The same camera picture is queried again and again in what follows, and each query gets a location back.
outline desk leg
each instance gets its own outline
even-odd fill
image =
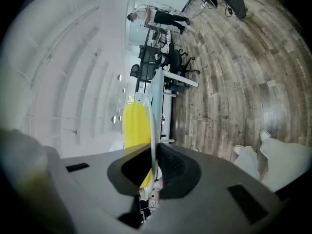
[[[160,143],[171,143],[171,142],[175,142],[174,139],[161,139]]]
[[[166,77],[171,78],[171,79],[175,79],[175,80],[184,82],[184,83],[186,83],[186,84],[189,84],[189,85],[191,85],[191,86],[198,87],[198,83],[197,83],[197,82],[192,81],[192,80],[189,80],[189,79],[186,79],[185,77],[178,76],[178,75],[173,74],[173,73],[170,73],[170,72],[168,72],[168,71],[164,71],[164,75],[165,75]]]
[[[166,93],[166,92],[164,92],[164,95],[165,95],[165,96],[171,96],[171,97],[176,97],[176,95],[174,95],[174,94],[171,94],[171,93]]]

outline round ceiling light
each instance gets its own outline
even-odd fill
[[[115,122],[116,122],[116,116],[113,116],[112,117],[112,123],[115,124]]]

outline desk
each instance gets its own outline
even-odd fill
[[[161,137],[161,122],[162,122],[162,103],[163,96],[176,97],[174,94],[164,92],[164,78],[169,77],[194,87],[198,87],[198,83],[184,77],[172,74],[168,71],[159,68],[151,81],[150,86],[147,88],[147,93],[153,95],[152,111],[154,116],[154,128],[155,128],[155,141],[156,145],[160,142],[174,142],[174,139],[160,140]]]

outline yellow ridged object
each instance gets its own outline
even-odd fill
[[[122,114],[122,128],[125,148],[151,143],[151,127],[149,116],[141,102],[127,104]],[[141,184],[141,188],[147,187],[152,178],[150,170]]]

